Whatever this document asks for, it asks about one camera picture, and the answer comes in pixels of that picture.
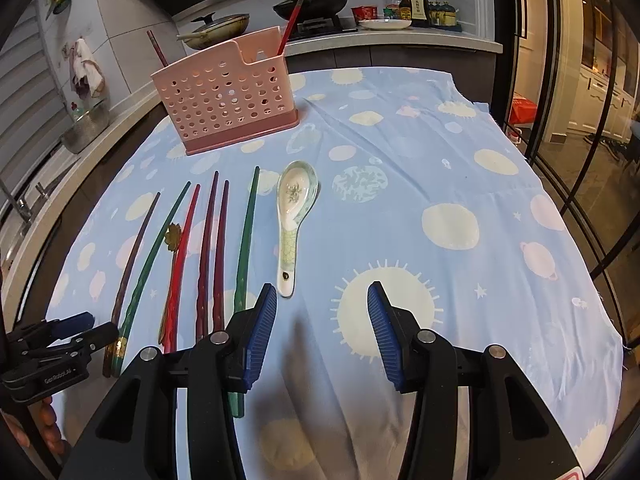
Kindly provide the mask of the person's left hand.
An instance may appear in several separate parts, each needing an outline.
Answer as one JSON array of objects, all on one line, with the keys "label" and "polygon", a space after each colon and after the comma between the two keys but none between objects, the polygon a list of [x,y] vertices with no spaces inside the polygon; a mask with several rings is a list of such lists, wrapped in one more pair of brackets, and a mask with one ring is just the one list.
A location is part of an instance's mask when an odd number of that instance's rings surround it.
[{"label": "person's left hand", "polygon": [[[17,440],[18,444],[22,448],[30,448],[29,437],[17,422],[17,419],[8,413],[1,412],[4,420],[8,424],[9,430],[11,430],[13,437]],[[63,457],[66,452],[67,442],[63,439],[61,430],[58,428],[58,416],[56,416],[55,410],[52,406],[52,398],[48,396],[44,398],[40,407],[37,410],[39,420],[39,431],[46,441],[49,450],[58,457]]]}]

